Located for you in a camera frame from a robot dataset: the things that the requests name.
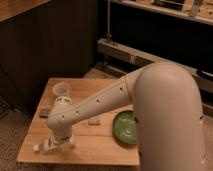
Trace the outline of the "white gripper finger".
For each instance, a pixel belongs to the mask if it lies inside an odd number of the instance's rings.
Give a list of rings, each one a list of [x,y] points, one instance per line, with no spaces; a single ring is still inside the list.
[[[69,140],[69,141],[65,142],[65,144],[64,144],[64,148],[73,148],[73,147],[74,147],[73,140]]]

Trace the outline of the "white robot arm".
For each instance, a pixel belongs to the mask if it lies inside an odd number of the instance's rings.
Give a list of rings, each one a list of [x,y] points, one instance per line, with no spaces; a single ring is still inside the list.
[[[50,146],[69,139],[74,124],[129,104],[142,171],[206,171],[199,88],[187,70],[170,62],[131,72],[76,105],[56,101],[47,119]]]

